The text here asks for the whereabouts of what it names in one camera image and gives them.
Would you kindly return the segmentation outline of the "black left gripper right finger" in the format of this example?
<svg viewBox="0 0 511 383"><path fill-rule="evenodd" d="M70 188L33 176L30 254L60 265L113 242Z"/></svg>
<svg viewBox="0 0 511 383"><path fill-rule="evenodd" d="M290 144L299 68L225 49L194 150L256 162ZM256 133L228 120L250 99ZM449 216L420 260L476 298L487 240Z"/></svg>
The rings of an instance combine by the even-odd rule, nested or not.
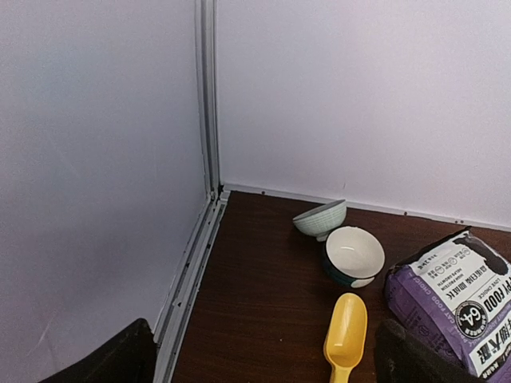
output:
<svg viewBox="0 0 511 383"><path fill-rule="evenodd" d="M393 319L382 321L376 330L375 370L378 382L483 381L439 356Z"/></svg>

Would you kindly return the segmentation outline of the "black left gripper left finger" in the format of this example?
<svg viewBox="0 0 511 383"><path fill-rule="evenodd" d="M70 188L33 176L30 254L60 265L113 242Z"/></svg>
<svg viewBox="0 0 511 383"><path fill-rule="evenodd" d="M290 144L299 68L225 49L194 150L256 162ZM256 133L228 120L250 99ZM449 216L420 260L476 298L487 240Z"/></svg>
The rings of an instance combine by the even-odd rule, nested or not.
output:
<svg viewBox="0 0 511 383"><path fill-rule="evenodd" d="M122 383L154 379L154 339L148 322L138 318L73 365L47 377L46 383Z"/></svg>

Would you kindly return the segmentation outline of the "yellow plastic scoop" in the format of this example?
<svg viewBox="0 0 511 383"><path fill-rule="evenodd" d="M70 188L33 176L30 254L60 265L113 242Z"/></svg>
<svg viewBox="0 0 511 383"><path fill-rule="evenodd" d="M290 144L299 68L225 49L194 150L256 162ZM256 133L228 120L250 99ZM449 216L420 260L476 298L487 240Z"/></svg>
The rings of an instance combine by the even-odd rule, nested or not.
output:
<svg viewBox="0 0 511 383"><path fill-rule="evenodd" d="M364 354L367 322L365 303L357 294L339 297L323 344L323 355L331 366L329 382L349 381Z"/></svg>

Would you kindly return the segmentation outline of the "purple pet food bag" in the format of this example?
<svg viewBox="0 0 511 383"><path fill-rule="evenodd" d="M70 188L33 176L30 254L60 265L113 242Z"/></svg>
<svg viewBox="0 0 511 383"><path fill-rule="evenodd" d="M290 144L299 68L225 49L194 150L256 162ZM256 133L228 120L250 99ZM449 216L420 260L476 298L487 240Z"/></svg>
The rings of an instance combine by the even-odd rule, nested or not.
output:
<svg viewBox="0 0 511 383"><path fill-rule="evenodd" d="M487 382L510 380L510 262L468 227L391 267L384 295L440 357Z"/></svg>

